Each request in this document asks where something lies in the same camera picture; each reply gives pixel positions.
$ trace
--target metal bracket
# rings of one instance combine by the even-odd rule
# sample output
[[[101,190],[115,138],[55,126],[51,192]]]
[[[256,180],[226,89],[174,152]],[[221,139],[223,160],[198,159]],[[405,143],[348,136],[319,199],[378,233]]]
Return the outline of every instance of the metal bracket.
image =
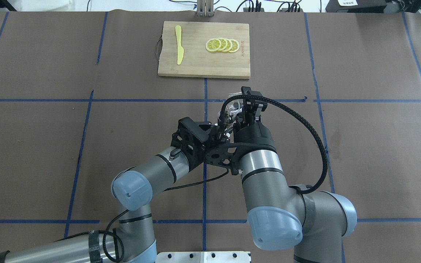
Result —
[[[214,0],[197,0],[197,16],[214,16]]]
[[[155,263],[251,263],[247,251],[162,252]]]

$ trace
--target white label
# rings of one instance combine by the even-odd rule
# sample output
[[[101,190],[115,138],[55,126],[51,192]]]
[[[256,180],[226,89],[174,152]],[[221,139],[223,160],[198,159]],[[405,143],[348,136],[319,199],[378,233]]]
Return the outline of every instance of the white label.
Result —
[[[341,7],[352,7],[353,5],[358,5],[356,0],[337,0]]]

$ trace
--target black rubber band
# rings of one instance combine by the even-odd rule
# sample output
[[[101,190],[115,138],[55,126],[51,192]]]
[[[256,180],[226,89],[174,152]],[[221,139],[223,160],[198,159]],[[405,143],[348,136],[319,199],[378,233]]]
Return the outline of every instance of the black rubber band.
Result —
[[[259,168],[259,169],[256,169],[256,170],[252,171],[252,172],[249,172],[247,175],[245,175],[241,179],[241,184],[243,184],[246,179],[250,178],[251,175],[255,175],[257,173],[262,173],[262,172],[278,172],[278,173],[284,174],[284,172],[282,170],[279,170],[277,168]]]
[[[135,217],[135,218],[120,220],[120,224],[136,222],[136,221],[139,221],[139,220],[150,218],[151,216],[152,216],[152,214],[148,214],[148,215],[138,216],[138,217]]]
[[[299,256],[293,255],[293,259],[296,260],[299,263],[319,263],[317,261],[311,261],[304,258],[300,258]]]
[[[117,229],[114,228],[113,229],[113,233],[116,235],[117,234]],[[115,244],[115,257],[118,258],[119,257],[119,251],[118,251],[118,240],[116,238],[116,236],[113,236],[113,243]]]
[[[167,163],[168,167],[170,168],[170,170],[172,170],[172,173],[173,173],[173,183],[176,183],[177,173],[175,173],[175,169],[173,168],[173,165],[170,163],[170,161],[167,158],[165,158],[163,155],[155,155],[155,156],[159,156],[160,158],[162,158],[162,160],[164,160]]]
[[[102,263],[100,257],[100,241],[98,238],[98,230],[89,232],[89,258],[90,263]]]
[[[7,250],[7,251],[4,251],[4,252],[1,252],[0,253],[0,263],[4,263],[4,261],[5,261],[5,257],[6,257],[6,255],[9,253],[10,251],[9,250]]]

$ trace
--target light blue joint cap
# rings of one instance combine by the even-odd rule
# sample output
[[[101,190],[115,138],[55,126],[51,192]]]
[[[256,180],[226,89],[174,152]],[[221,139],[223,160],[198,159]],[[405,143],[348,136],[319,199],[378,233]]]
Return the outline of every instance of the light blue joint cap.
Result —
[[[149,180],[137,171],[124,172],[113,183],[118,201],[130,211],[136,211],[152,200],[152,186]]]
[[[352,234],[357,223],[356,210],[352,202],[348,200],[346,197],[338,195],[338,194],[333,194],[326,191],[321,191],[321,192],[330,194],[341,205],[342,210],[344,210],[345,217],[347,219],[347,230],[345,231],[345,234],[342,237],[346,237]]]
[[[157,240],[155,240],[150,247],[144,252],[137,255],[131,261],[127,263],[154,263],[157,259]]]
[[[259,206],[248,212],[254,244],[262,250],[292,248],[303,238],[300,220],[273,206]]]

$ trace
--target robotic arm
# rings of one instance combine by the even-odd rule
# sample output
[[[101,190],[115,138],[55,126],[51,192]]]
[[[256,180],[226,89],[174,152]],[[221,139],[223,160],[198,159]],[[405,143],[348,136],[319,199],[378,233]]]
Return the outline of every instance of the robotic arm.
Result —
[[[111,191],[123,212],[106,231],[80,233],[22,252],[0,253],[0,263],[153,263],[157,250],[149,203],[201,163],[240,175],[248,222],[257,247],[263,250],[295,247],[295,263],[341,262],[341,238],[353,232],[357,216],[347,198],[315,191],[327,171],[326,153],[319,136],[290,108],[249,87],[242,87],[241,91],[241,95],[224,103],[217,124],[194,122],[188,117],[180,119],[169,148],[114,178]],[[261,112],[268,103],[300,120],[317,141],[323,157],[323,174],[314,186],[287,185],[271,133],[262,124]],[[229,140],[231,133],[233,143]],[[109,232],[118,219],[119,228]]]

